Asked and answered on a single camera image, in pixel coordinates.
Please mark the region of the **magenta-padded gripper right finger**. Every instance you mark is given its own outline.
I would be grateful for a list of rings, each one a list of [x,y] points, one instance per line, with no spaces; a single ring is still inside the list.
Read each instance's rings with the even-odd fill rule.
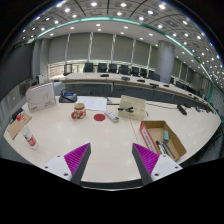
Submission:
[[[149,149],[134,143],[132,154],[136,161],[143,185],[147,185],[182,169],[168,155],[157,155]]]

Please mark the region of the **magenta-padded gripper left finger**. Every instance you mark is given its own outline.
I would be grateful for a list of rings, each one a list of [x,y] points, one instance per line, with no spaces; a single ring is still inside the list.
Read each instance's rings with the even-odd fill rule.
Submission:
[[[87,143],[70,151],[66,155],[55,156],[43,166],[43,169],[79,185],[90,154],[91,144]]]

